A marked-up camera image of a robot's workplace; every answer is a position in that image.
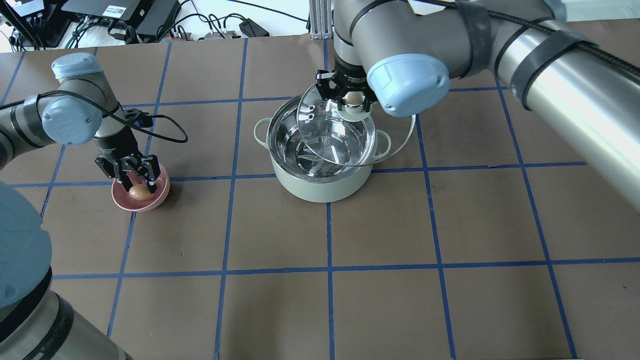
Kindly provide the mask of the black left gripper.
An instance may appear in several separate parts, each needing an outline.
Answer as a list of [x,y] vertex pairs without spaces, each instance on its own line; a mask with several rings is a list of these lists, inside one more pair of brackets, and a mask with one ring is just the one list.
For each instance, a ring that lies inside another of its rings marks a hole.
[[134,134],[96,136],[94,143],[99,150],[94,162],[108,178],[121,180],[123,186],[128,183],[139,185],[144,181],[151,194],[157,192],[156,183],[162,174],[158,157],[142,153]]

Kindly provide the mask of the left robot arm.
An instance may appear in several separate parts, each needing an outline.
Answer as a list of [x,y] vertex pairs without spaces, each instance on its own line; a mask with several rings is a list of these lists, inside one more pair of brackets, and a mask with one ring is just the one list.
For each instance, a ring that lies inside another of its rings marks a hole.
[[[52,146],[94,141],[94,160],[122,191],[141,183],[157,191],[163,173],[145,155],[134,131],[153,124],[126,111],[105,71],[90,53],[51,64],[57,89],[1,107],[1,167]],[[1,183],[1,358],[3,360],[130,360],[131,355],[52,289],[52,243],[41,212],[14,187]]]

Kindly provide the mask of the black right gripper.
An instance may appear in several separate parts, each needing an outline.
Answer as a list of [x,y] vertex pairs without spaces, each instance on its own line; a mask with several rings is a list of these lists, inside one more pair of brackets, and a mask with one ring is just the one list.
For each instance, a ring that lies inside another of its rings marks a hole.
[[315,106],[328,106],[338,115],[370,115],[378,101],[361,64],[334,57],[334,69],[318,70],[315,75]]

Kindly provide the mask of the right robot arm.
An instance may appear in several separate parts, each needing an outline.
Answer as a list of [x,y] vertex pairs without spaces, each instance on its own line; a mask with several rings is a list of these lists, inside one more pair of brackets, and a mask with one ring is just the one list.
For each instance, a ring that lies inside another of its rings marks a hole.
[[560,0],[441,1],[416,14],[407,0],[338,0],[337,89],[363,92],[392,119],[411,120],[448,94],[451,80],[491,71],[515,100],[565,140],[639,208],[639,68],[566,22]]

